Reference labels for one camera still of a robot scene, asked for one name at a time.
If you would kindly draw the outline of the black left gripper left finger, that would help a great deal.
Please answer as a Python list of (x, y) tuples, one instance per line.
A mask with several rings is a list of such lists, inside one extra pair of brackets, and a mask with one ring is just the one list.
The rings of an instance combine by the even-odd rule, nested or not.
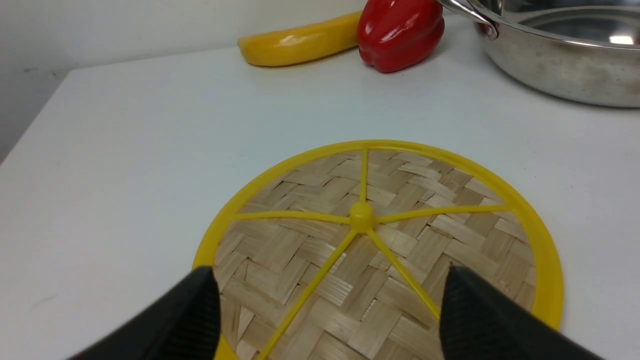
[(73, 360), (212, 360), (221, 338), (221, 300), (210, 266), (193, 269), (145, 310)]

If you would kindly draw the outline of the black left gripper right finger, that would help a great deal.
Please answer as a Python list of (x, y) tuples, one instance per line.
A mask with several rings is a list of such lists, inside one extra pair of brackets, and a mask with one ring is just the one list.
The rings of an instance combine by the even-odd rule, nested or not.
[(596, 360), (471, 269), (451, 266), (439, 341), (446, 360)]

